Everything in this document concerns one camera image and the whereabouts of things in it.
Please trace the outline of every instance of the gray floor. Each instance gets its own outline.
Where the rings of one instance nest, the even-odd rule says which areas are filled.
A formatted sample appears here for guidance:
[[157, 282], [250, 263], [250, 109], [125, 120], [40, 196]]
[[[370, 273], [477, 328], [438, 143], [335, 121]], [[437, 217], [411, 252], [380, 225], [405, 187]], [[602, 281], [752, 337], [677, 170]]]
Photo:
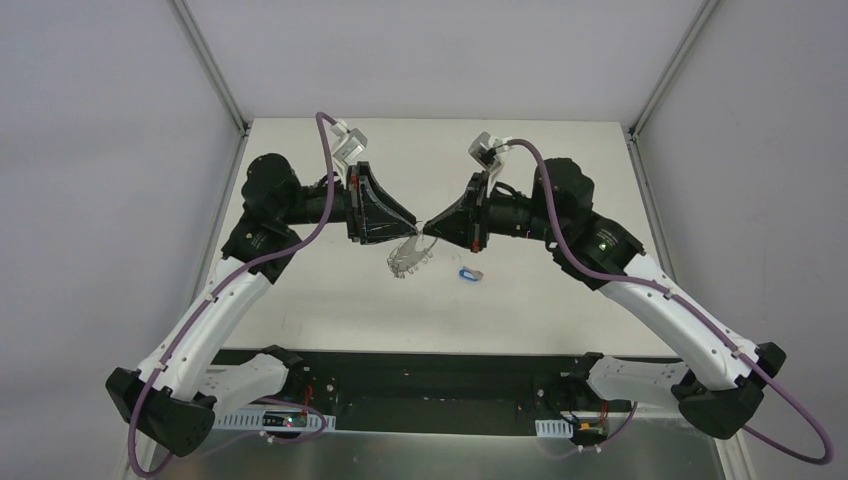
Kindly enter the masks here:
[[[213, 431], [204, 448], [239, 432]], [[174, 462], [176, 479], [723, 479], [712, 439], [676, 419], [637, 419], [605, 447], [556, 459], [568, 440], [339, 432], [300, 445], [246, 438], [214, 455]], [[157, 453], [157, 463], [161, 453]]]

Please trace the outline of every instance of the white tabletop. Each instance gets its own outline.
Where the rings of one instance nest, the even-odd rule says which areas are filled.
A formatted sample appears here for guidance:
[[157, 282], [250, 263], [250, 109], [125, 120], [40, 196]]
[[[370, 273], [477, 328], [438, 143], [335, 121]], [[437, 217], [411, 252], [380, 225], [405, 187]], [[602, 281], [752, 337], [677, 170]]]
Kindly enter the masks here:
[[[349, 119], [368, 137], [371, 162], [391, 196], [426, 221], [462, 194], [479, 170], [466, 150], [482, 131], [533, 142], [546, 158], [571, 157], [595, 181], [595, 209], [617, 220], [653, 253], [647, 216], [621, 126], [612, 122]], [[265, 153], [288, 158], [304, 185], [324, 173], [313, 119], [256, 119], [229, 200], [217, 248], [242, 211], [247, 166]], [[529, 196], [535, 162], [510, 152], [500, 181]], [[301, 238], [312, 225], [294, 229]], [[286, 348], [490, 354], [672, 355], [623, 308], [562, 272], [542, 243], [492, 235], [482, 253], [446, 242], [414, 275], [386, 266], [401, 241], [362, 246], [343, 224], [329, 225], [295, 255], [245, 315], [225, 348]], [[484, 273], [459, 278], [461, 266]]]

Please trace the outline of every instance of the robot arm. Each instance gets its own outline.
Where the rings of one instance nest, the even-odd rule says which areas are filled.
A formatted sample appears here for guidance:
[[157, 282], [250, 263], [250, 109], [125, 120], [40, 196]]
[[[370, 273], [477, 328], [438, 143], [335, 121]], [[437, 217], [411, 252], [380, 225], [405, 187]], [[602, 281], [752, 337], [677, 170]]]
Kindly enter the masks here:
[[[329, 221], [346, 223], [348, 237], [362, 245], [381, 243], [417, 233], [415, 216], [377, 183], [368, 162], [348, 162], [364, 149], [365, 138], [338, 122], [340, 137], [332, 148], [344, 182], [324, 178], [301, 186], [281, 155], [266, 154], [248, 166], [242, 187], [244, 212], [222, 248], [210, 281], [171, 333], [135, 370], [116, 368], [106, 389], [125, 421], [130, 418], [142, 388], [159, 370], [144, 401], [138, 429], [177, 456], [194, 451], [209, 434], [216, 416], [226, 415], [260, 397], [281, 391], [299, 395], [302, 360], [277, 346], [264, 349], [242, 365], [208, 373], [215, 354], [245, 312], [273, 285], [291, 256], [265, 262], [242, 272], [213, 295], [224, 280], [248, 262], [300, 243], [291, 225], [316, 223], [326, 202], [327, 188], [335, 189]], [[167, 365], [160, 358], [201, 303], [200, 313], [177, 345]]]
[[[481, 138], [491, 148], [481, 148]], [[502, 164], [498, 157], [503, 149], [497, 145], [504, 143], [484, 134], [475, 140], [469, 153], [484, 167]], [[577, 164], [569, 158], [553, 158], [544, 163], [563, 237], [580, 263], [600, 273], [657, 282], [694, 303], [624, 227], [592, 210], [594, 183]], [[678, 408], [696, 428], [717, 438], [730, 438], [753, 416], [763, 399], [765, 383], [737, 358], [738, 352], [730, 351], [671, 298], [647, 286], [597, 280], [572, 266], [557, 248], [538, 168], [530, 198], [499, 182], [489, 191], [491, 173], [487, 167], [473, 174], [462, 197], [427, 222], [424, 234], [472, 252], [482, 251], [493, 233], [541, 240], [563, 271], [633, 313], [682, 359], [678, 364], [656, 364], [590, 353], [564, 382], [580, 382], [604, 400]], [[707, 317], [767, 373], [777, 373], [785, 360], [780, 348], [774, 344], [755, 345], [712, 315]]]

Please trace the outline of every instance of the blue clip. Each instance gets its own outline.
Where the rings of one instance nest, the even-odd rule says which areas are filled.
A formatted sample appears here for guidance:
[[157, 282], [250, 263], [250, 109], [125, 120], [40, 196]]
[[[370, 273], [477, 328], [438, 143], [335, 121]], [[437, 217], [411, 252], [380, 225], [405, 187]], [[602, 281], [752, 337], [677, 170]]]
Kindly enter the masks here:
[[459, 270], [459, 277], [468, 280], [469, 282], [479, 282], [483, 279], [483, 272], [472, 270], [468, 267], [462, 267]]

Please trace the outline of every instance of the white wall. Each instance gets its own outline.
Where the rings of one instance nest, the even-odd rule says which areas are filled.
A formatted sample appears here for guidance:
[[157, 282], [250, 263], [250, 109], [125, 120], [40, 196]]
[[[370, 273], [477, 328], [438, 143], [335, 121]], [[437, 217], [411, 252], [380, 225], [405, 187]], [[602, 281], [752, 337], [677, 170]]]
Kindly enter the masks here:
[[111, 478], [237, 137], [167, 2], [2, 2], [0, 65], [0, 477]]
[[192, 0], [245, 115], [636, 120], [702, 0]]
[[[778, 379], [829, 427], [821, 469], [749, 438], [760, 478], [845, 478], [848, 462], [848, 3], [724, 2], [640, 147], [680, 280], [788, 353]], [[773, 393], [753, 421], [819, 455]]]

